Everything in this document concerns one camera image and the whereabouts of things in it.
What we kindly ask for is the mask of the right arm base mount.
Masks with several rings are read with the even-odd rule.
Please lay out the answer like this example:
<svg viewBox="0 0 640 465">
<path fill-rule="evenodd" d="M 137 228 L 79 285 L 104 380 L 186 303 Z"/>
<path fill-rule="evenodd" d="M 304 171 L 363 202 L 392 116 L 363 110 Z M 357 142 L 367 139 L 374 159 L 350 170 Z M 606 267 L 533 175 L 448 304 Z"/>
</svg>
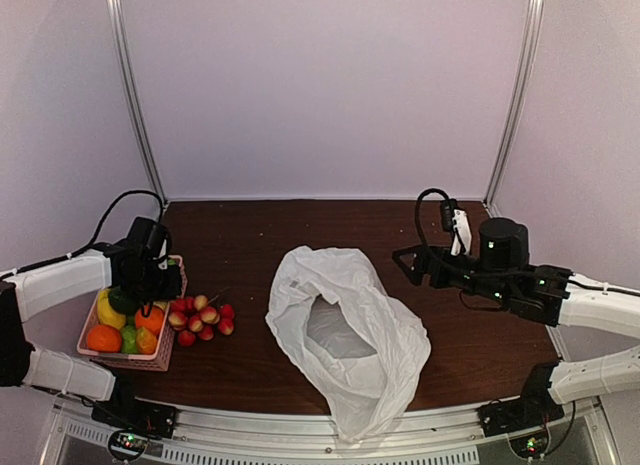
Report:
<svg viewBox="0 0 640 465">
<path fill-rule="evenodd" d="M 535 397 L 492 400 L 477 409 L 486 438 L 505 435 L 511 452 L 533 462 L 553 449 L 550 425 L 565 416 L 564 408 Z"/>
</svg>

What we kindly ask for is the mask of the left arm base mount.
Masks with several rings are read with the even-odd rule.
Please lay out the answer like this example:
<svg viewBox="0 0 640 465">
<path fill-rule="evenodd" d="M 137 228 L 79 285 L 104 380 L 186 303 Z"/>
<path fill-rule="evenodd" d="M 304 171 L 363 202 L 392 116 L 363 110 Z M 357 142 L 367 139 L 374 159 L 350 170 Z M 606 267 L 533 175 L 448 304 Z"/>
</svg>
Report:
<svg viewBox="0 0 640 465">
<path fill-rule="evenodd" d="M 174 435 L 178 409 L 138 398 L 133 383 L 126 377 L 115 375 L 114 388 L 106 400 L 84 395 L 78 398 L 92 410 L 94 421 L 115 428 L 106 448 L 118 464 L 138 460 L 152 443 Z"/>
</svg>

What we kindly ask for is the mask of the pink perforated basket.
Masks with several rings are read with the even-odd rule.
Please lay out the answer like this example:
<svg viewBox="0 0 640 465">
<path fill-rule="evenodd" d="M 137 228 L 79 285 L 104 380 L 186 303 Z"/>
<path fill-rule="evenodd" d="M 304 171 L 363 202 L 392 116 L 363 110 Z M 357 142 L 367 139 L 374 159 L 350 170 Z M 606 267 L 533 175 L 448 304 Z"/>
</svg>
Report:
<svg viewBox="0 0 640 465">
<path fill-rule="evenodd" d="M 92 350 L 87 346 L 87 337 L 90 330 L 100 324 L 98 303 L 102 297 L 106 297 L 107 292 L 108 288 L 100 290 L 95 297 L 77 341 L 77 353 L 105 367 L 166 372 L 169 369 L 175 335 L 174 330 L 168 324 L 168 312 L 164 313 L 163 327 L 157 337 L 157 344 L 153 354 L 106 353 Z"/>
</svg>

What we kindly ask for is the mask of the green lime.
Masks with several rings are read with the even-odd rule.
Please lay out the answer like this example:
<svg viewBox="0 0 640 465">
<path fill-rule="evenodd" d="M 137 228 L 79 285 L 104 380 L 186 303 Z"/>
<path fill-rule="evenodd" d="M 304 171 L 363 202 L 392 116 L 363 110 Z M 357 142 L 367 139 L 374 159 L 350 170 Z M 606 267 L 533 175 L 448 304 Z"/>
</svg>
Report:
<svg viewBox="0 0 640 465">
<path fill-rule="evenodd" d="M 139 309 L 139 303 L 119 287 L 111 288 L 107 297 L 111 308 L 119 314 L 134 315 Z"/>
</svg>

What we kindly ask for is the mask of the white plastic bag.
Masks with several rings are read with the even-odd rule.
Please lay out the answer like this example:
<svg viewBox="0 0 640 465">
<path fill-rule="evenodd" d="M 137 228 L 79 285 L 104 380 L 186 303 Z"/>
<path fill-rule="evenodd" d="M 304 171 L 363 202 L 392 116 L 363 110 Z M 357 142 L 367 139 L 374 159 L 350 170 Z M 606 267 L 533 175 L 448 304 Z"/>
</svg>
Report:
<svg viewBox="0 0 640 465">
<path fill-rule="evenodd" d="M 325 398 L 345 442 L 391 428 L 413 401 L 431 354 L 422 320 L 387 294 L 358 249 L 287 252 L 265 321 L 282 352 Z"/>
</svg>

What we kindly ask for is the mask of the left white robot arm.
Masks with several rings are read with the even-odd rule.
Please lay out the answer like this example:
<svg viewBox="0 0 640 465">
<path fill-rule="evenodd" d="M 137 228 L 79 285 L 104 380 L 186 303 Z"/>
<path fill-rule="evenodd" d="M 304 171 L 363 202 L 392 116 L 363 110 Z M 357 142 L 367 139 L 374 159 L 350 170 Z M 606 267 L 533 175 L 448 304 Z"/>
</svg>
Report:
<svg viewBox="0 0 640 465">
<path fill-rule="evenodd" d="M 156 301 L 177 298 L 184 288 L 169 262 L 172 238 L 159 221 L 138 217 L 114 244 L 91 240 L 63 256 L 13 269 L 1 277 L 1 384 L 39 387 L 105 402 L 106 414 L 123 429 L 144 418 L 138 400 L 116 390 L 113 372 L 95 363 L 28 340 L 31 319 L 67 313 L 73 301 L 107 293 L 110 307 L 126 317 L 149 316 Z"/>
</svg>

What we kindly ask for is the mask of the red lychee bunch toy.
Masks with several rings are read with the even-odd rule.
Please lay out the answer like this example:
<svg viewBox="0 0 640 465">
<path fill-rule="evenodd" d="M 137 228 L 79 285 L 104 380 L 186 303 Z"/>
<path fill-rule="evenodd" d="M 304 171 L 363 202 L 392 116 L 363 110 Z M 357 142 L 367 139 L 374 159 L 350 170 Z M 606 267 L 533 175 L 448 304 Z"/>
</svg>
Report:
<svg viewBox="0 0 640 465">
<path fill-rule="evenodd" d="M 168 323 L 184 348 L 197 341 L 212 341 L 217 334 L 230 336 L 235 330 L 234 308 L 218 294 L 185 296 L 169 303 Z"/>
</svg>

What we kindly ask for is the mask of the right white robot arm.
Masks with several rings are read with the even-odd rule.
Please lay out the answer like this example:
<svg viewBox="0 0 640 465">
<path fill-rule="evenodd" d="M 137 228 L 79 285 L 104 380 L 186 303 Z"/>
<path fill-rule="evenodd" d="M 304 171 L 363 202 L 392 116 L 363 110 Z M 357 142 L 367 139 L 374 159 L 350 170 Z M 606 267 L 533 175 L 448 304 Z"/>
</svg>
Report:
<svg viewBox="0 0 640 465">
<path fill-rule="evenodd" d="M 512 408 L 519 425 L 535 425 L 551 404 L 638 389 L 638 290 L 531 264 L 529 231 L 511 219 L 484 221 L 478 238 L 476 256 L 461 242 L 446 248 L 422 239 L 392 259 L 414 285 L 456 289 L 552 331 L 561 356 L 531 370 Z"/>
</svg>

